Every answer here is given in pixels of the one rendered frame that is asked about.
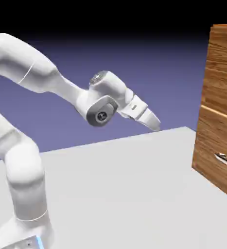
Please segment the wooden cabinet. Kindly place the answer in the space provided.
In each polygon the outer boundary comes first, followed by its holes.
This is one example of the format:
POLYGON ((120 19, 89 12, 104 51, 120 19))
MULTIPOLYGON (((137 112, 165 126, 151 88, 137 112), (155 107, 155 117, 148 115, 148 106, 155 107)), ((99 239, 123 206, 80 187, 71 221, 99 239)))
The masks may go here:
POLYGON ((227 194, 227 24, 210 29, 192 168, 227 194))

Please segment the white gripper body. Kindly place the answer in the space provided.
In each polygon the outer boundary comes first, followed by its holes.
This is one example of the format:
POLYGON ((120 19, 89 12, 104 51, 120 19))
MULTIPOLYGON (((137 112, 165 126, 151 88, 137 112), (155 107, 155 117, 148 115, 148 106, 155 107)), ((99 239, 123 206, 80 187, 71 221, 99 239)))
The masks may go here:
POLYGON ((160 131, 160 120, 149 108, 144 111, 137 121, 152 131, 160 131))

